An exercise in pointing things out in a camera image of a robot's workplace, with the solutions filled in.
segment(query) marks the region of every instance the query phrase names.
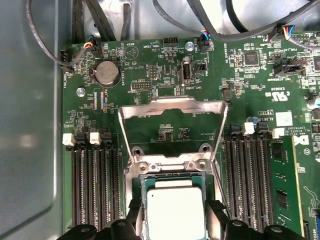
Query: cable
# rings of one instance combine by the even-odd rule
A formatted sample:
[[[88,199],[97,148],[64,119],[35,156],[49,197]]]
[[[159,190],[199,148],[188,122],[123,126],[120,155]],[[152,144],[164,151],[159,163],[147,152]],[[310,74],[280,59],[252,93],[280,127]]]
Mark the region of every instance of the cable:
[[[131,5],[128,3],[123,4],[123,26],[121,30],[121,41],[129,40],[131,24]]]
[[[206,11],[204,10],[203,6],[201,5],[200,0],[187,0],[190,8],[192,9],[193,13],[196,15],[200,23],[203,25],[203,27],[210,33],[213,39],[225,43],[229,42],[236,42],[236,41],[241,41],[245,40],[248,38],[255,37],[257,35],[265,35],[271,33],[275,27],[279,25],[284,25],[288,22],[293,21],[300,15],[304,14],[306,11],[312,9],[315,7],[317,4],[320,3],[320,0],[313,0],[308,2],[307,4],[303,5],[300,7],[298,10],[291,12],[289,15],[281,18],[278,21],[275,21],[273,23],[270,23],[266,26],[260,27],[255,30],[247,31],[247,32],[242,32],[242,33],[236,33],[236,34],[229,34],[229,35],[224,35],[217,33],[216,29],[212,26]]]
[[[248,32],[248,29],[246,29],[245,26],[243,26],[243,24],[241,23],[241,21],[237,17],[233,0],[225,0],[225,8],[226,8],[226,12],[228,13],[228,16],[230,18],[230,21],[233,24],[233,26],[235,27],[235,29],[237,29],[239,33]]]
[[[111,25],[97,0],[85,0],[103,42],[116,41]]]
[[[85,40],[84,29],[84,3],[83,0],[72,1],[72,34],[71,40],[73,44],[83,43]]]
[[[198,30],[194,30],[190,27],[187,27],[185,25],[183,25],[182,23],[174,20],[159,4],[158,0],[152,0],[153,6],[155,8],[155,10],[158,12],[158,14],[167,22],[169,22],[170,24],[184,30],[187,31],[195,36],[198,36],[200,31]]]
[[[304,48],[304,49],[307,49],[307,50],[310,50],[310,51],[313,51],[313,50],[320,50],[320,46],[309,46],[309,45],[305,45],[304,43],[302,42],[299,42],[298,40],[296,39],[293,39],[292,38],[292,35],[293,35],[293,31],[294,31],[294,28],[295,26],[292,25],[292,26],[284,26],[282,29],[283,29],[283,33],[284,33],[284,37],[285,39],[298,46],[298,47],[301,47],[301,48]]]
[[[57,64],[59,64],[61,66],[71,67],[71,66],[75,65],[81,59],[81,57],[86,53],[87,49],[82,48],[80,50],[80,52],[78,53],[78,55],[71,62],[64,62],[64,61],[61,61],[58,58],[56,58],[48,50],[48,48],[44,44],[43,40],[41,39],[41,37],[40,37],[40,35],[39,35],[38,31],[37,31],[37,28],[36,28],[36,25],[35,25],[35,22],[34,22],[34,19],[33,19],[33,16],[32,16],[31,3],[32,3],[32,0],[25,0],[25,13],[26,13],[26,18],[28,20],[28,24],[29,24],[29,26],[31,28],[31,32],[32,32],[36,42],[39,44],[40,48],[44,51],[44,53],[49,58],[51,58],[55,63],[57,63]]]

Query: metal frame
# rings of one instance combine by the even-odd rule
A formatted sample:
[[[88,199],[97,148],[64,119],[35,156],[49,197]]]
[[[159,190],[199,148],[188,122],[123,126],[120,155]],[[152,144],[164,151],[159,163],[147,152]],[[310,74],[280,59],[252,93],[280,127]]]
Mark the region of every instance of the metal frame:
[[[134,151],[137,148],[130,149],[125,129],[125,120],[139,116],[158,116],[165,110],[170,109],[180,109],[184,114],[214,113],[222,115],[220,127],[214,136],[214,146],[210,147],[209,144],[206,144],[209,147],[209,151],[200,148],[199,152],[184,153],[178,157],[144,155],[141,148],[139,148],[140,153],[135,154]],[[225,101],[197,101],[189,96],[159,97],[156,100],[152,100],[149,104],[120,107],[118,109],[118,118],[131,164],[137,165],[137,172],[139,174],[146,174],[149,171],[159,172],[160,170],[181,169],[207,171],[207,167],[204,167],[202,162],[205,160],[214,161],[226,122],[227,112],[228,104]]]

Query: capacitor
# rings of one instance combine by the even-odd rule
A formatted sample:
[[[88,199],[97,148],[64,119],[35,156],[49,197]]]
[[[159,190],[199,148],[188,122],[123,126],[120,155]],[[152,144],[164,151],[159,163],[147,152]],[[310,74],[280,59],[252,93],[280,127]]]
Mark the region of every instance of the capacitor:
[[[247,123],[253,123],[253,125],[255,125],[255,126],[258,124],[259,121],[260,121],[259,118],[256,117],[256,116],[249,116],[249,117],[246,119],[246,122],[247,122]]]
[[[307,102],[306,107],[310,110],[320,108],[320,98],[316,97],[316,98],[310,99]]]

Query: ram slot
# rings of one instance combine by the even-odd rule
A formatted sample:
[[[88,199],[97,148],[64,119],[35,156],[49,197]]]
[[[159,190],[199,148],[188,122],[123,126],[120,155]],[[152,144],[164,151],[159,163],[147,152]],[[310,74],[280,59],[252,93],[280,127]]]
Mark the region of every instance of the ram slot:
[[[257,149],[259,145],[257,140],[251,141],[251,156],[252,156],[252,179],[253,179],[253,191],[255,195],[254,199],[254,212],[255,212],[255,219],[256,219],[256,230],[260,233],[263,233],[264,226],[262,224],[262,211],[261,211],[261,195],[260,195],[260,176],[259,176],[259,159],[257,157]]]
[[[257,163],[258,163],[258,181],[259,181],[259,194],[261,199],[261,214],[262,214],[262,223],[263,228],[268,226],[268,189],[267,186],[269,184],[269,179],[266,175],[266,158],[264,151],[264,141],[257,140],[256,145],[256,153],[257,153]]]
[[[95,225],[95,177],[93,151],[88,151],[88,193],[89,193],[89,224]]]
[[[266,226],[274,224],[274,206],[272,201],[272,182],[271,182],[271,170],[270,170],[270,159],[268,157],[268,143],[267,140],[261,140],[262,144],[262,155],[264,165],[264,192],[265,192],[265,223]]]
[[[238,164],[241,184],[241,197],[242,197],[242,220],[249,223],[249,212],[248,212],[248,197],[247,197],[247,174],[246,174],[246,163],[245,163],[245,148],[244,141],[238,141]]]
[[[108,149],[109,159],[109,180],[110,180],[110,211],[111,220],[120,218],[120,189],[119,189],[119,157],[118,150],[111,148]]]
[[[246,179],[246,197],[248,199],[248,213],[249,213],[249,224],[253,229],[257,229],[257,219],[256,219],[256,203],[255,203],[255,186],[253,179],[253,164],[251,155],[251,141],[244,141],[244,158],[245,158],[245,179]]]
[[[232,165],[233,165],[233,174],[234,174],[234,193],[235,193],[235,207],[237,212],[237,219],[243,220],[243,198],[241,192],[241,173],[239,168],[239,151],[237,141],[231,142],[232,149]]]
[[[101,149],[99,151],[100,154],[100,193],[101,193],[101,227],[104,229],[106,227],[107,222],[109,222],[108,214],[108,178],[107,178],[107,158],[105,154],[105,150]]]
[[[81,172],[80,172],[80,151],[74,150],[72,158],[72,226],[81,224]]]
[[[89,223],[88,153],[81,150],[81,224]]]
[[[231,213],[231,218],[235,219],[237,217],[237,209],[235,207],[235,192],[234,192],[234,170],[231,160],[231,142],[227,141],[224,145],[225,153],[225,165],[226,165],[226,181],[227,181],[227,196],[228,196],[228,206]]]
[[[95,212],[95,221],[94,226],[97,231],[102,230],[102,220],[101,220],[101,191],[100,191],[100,183],[101,183],[101,164],[100,164],[100,150],[93,150],[93,168],[94,168],[94,212]]]

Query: gray metal panel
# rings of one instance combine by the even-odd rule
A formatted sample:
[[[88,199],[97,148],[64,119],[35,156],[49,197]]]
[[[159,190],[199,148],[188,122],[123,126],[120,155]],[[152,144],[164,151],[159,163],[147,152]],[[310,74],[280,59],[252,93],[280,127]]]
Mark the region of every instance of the gray metal panel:
[[[69,2],[33,1],[51,50],[61,47],[58,36],[63,45],[69,35]],[[32,36],[24,4],[0,7],[0,239],[56,239],[62,233],[61,79]]]

